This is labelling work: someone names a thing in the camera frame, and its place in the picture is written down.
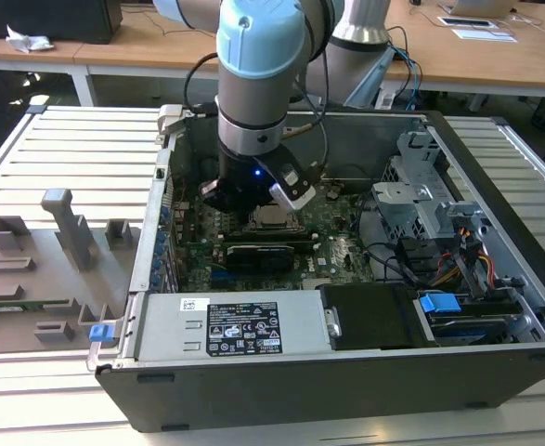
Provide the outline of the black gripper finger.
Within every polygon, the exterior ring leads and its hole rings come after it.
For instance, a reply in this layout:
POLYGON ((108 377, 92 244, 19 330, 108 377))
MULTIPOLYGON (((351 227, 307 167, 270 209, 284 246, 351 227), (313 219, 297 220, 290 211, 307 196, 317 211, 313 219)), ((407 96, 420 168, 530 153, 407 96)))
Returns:
POLYGON ((221 213, 235 213, 237 211, 236 186, 225 178, 203 182, 199 186, 201 201, 221 213))

